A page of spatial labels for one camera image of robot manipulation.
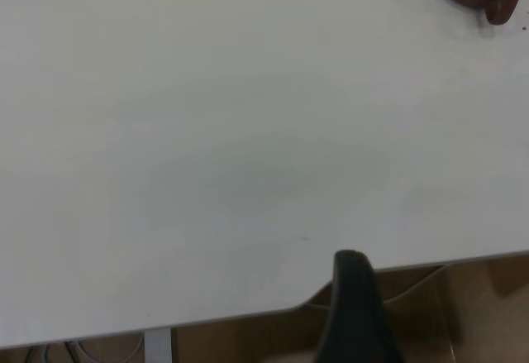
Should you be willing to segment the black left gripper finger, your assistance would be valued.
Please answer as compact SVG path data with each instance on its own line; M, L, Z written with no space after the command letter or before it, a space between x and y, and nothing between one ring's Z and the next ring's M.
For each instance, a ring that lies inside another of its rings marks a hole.
M317 362L402 362L375 272L358 251L334 255L331 306Z

